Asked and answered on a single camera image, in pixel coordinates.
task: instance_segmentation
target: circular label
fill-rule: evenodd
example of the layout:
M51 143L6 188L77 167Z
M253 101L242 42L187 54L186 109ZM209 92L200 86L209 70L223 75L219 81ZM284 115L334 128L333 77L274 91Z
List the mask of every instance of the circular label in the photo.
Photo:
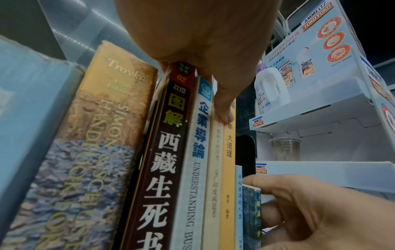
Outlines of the circular label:
M386 117L386 120L388 124L390 125L390 128L392 129L392 132L395 133L395 118L394 115L391 113L390 109L385 105L381 105L381 109L383 110L384 116Z
M177 64L178 71L183 75L189 75L191 73L191 69L189 65L183 62Z
M338 32L330 36L324 43L324 49L332 49L339 45L344 39L344 33Z
M334 17L328 22L324 23L320 30L318 31L318 38L325 38L336 31L336 29L340 26L342 19L340 17Z
M328 55L328 61L330 62L337 62L344 57L346 57L350 53L351 47L348 44L339 46L332 50L331 53Z

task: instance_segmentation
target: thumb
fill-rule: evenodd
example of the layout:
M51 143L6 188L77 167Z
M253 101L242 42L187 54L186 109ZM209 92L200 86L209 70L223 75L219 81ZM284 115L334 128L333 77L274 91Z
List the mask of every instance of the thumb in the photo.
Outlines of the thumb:
M311 242L308 240L305 241L287 241L287 242L278 242L260 250L317 250L319 248L311 245Z

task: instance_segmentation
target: hand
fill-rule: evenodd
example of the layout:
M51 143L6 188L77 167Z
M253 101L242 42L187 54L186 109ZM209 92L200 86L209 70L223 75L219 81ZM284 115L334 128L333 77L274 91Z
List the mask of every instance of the hand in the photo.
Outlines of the hand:
M214 106L231 122L231 102L254 79L281 0L115 0L133 41L162 70L185 61L218 82Z
M395 203L301 175L250 175L262 204L263 250L395 249Z

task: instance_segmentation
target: yellow book cover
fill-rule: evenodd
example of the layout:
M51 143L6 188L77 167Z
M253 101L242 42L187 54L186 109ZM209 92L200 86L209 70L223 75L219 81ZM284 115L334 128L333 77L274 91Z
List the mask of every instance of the yellow book cover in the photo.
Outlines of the yellow book cover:
M236 119L236 100L230 106ZM235 249L236 121L224 125L219 250Z
M221 207L223 122L211 110L209 158L207 163L206 197L204 199L202 249L218 250Z
M111 247L157 71L100 45L1 249Z

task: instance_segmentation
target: thin blue book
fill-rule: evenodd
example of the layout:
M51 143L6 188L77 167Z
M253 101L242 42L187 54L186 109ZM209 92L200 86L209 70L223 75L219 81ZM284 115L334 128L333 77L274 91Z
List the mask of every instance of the thin blue book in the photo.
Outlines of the thin blue book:
M85 73L2 36L0 58L1 242Z
M243 184L243 242L244 250L255 250L262 246L260 219L261 189Z
M236 165L235 249L243 250L243 168Z

